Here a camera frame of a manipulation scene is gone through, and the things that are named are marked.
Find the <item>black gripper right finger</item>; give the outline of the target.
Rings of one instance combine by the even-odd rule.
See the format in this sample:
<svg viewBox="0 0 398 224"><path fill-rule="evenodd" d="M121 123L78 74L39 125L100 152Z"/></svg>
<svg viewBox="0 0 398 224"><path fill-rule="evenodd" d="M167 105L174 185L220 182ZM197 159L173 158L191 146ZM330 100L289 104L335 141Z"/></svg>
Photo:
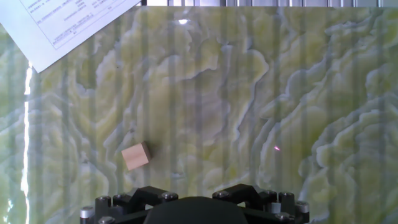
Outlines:
<svg viewBox="0 0 398 224"><path fill-rule="evenodd" d="M263 190L256 185L237 184L212 194L215 200L238 205L247 223L309 224L310 206L296 200L292 192Z"/></svg>

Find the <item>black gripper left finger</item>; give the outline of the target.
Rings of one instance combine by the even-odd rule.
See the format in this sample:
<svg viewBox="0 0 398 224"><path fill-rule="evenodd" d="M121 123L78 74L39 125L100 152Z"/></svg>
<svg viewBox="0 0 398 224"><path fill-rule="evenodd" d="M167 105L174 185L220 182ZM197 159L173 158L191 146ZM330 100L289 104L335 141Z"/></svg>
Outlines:
<svg viewBox="0 0 398 224"><path fill-rule="evenodd" d="M178 194L156 187L133 188L127 193L95 198L93 205L80 208L80 224L144 223L149 211L155 207L178 200Z"/></svg>

